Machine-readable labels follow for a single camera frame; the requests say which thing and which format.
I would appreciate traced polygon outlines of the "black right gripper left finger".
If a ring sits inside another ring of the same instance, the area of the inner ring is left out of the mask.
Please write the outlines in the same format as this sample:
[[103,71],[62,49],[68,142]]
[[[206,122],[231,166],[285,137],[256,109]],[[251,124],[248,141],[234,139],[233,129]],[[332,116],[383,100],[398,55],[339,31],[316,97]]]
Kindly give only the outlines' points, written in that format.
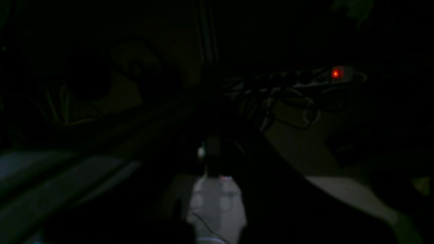
[[177,136],[98,196],[48,219],[28,244],[195,244],[186,220],[203,139]]

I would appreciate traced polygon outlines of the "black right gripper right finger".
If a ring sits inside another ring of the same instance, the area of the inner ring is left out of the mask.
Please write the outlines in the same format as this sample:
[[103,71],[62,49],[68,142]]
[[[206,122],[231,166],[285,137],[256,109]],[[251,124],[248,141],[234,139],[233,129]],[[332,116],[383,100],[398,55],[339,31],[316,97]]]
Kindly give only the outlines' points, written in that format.
[[329,196],[255,132],[222,139],[222,161],[241,190],[239,244],[395,244],[377,218]]

